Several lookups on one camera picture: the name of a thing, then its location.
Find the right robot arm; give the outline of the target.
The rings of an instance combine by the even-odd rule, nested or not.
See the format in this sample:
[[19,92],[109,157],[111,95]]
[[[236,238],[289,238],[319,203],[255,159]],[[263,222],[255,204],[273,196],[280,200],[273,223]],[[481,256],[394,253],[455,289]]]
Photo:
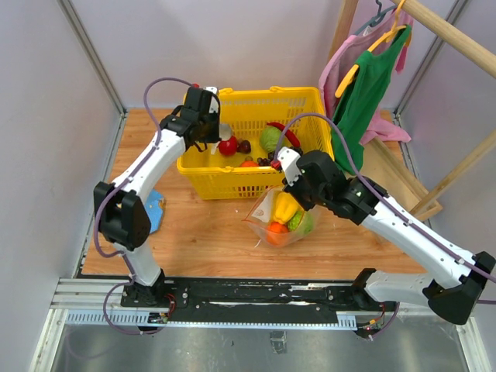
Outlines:
[[299,154],[284,147],[277,160],[284,172],[284,191],[304,210],[322,206],[385,238],[425,269],[425,274],[362,270],[350,292],[358,309],[394,301],[425,306],[455,325],[467,323],[486,283],[492,279],[492,255],[471,253],[442,238],[379,184],[363,176],[346,177],[330,155],[321,150]]

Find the yellow bell pepper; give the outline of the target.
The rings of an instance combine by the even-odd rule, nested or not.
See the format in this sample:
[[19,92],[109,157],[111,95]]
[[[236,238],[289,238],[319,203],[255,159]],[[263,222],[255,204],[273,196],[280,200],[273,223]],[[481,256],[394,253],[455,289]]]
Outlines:
[[282,191],[275,199],[274,207],[272,209],[272,220],[284,225],[300,210],[301,206],[293,196]]

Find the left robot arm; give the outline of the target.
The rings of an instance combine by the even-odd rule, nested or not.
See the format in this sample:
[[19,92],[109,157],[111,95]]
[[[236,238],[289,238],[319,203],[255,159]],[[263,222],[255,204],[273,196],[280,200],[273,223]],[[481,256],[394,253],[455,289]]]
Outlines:
[[167,169],[190,147],[205,151],[220,140],[219,90],[188,88],[184,101],[156,123],[156,132],[131,166],[111,183],[94,188],[95,232],[113,244],[129,269],[124,294],[134,305],[155,307],[169,298],[164,271],[153,258],[145,203]]

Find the clear zip top bag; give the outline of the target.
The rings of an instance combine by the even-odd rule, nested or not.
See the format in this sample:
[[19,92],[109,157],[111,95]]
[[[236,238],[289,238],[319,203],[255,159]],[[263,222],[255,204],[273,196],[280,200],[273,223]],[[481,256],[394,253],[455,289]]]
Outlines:
[[319,217],[316,207],[305,211],[282,187],[274,187],[257,199],[243,221],[262,242],[284,247],[311,234]]

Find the green sugar apple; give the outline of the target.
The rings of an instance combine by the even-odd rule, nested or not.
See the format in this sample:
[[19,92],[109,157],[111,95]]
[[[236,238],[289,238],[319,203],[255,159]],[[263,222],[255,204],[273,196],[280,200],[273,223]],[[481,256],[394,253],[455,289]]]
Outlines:
[[288,230],[290,232],[295,231],[301,224],[304,217],[305,217],[304,211],[297,211],[286,223]]

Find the orange fruit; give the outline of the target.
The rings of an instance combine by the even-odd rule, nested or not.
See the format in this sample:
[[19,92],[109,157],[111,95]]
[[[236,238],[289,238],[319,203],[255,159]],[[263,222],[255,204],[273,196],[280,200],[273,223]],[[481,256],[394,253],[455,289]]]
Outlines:
[[273,246],[284,246],[288,240],[289,229],[279,222],[271,222],[267,227],[267,242]]

